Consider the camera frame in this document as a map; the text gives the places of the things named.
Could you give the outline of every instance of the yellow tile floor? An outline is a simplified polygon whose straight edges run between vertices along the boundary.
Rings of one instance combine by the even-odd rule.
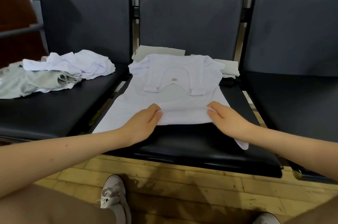
[[[326,202],[338,185],[299,181],[290,167],[281,179],[106,155],[36,184],[98,204],[111,174],[127,188],[133,223],[250,223],[258,212],[282,222]]]

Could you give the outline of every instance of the chair backrest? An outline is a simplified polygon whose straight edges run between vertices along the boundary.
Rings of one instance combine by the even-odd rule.
[[[338,76],[338,0],[254,1],[242,71]]]
[[[40,0],[50,52],[86,49],[128,63],[131,0]]]
[[[139,0],[140,44],[233,60],[243,0]]]

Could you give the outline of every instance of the hand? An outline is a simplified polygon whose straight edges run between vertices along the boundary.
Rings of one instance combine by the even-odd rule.
[[[231,107],[213,101],[208,107],[215,111],[208,110],[208,115],[217,128],[229,137],[246,142],[246,138],[256,125],[248,122]]]
[[[128,146],[141,142],[150,136],[163,115],[162,112],[156,113],[159,110],[161,108],[158,105],[152,104],[147,109],[143,109],[133,115],[120,128],[124,137],[130,141]]]

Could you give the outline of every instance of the forearm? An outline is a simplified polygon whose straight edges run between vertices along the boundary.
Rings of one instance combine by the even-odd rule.
[[[0,198],[109,150],[128,146],[120,130],[0,147]]]
[[[338,143],[254,126],[243,141],[266,148],[300,166],[338,181]]]

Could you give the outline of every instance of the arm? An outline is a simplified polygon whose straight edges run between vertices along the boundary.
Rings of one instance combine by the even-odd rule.
[[[232,108],[211,102],[208,111],[224,134],[266,148],[292,162],[338,181],[338,143],[300,137],[254,125]]]
[[[119,129],[0,147],[0,198],[104,152],[145,140],[162,113],[156,104]]]

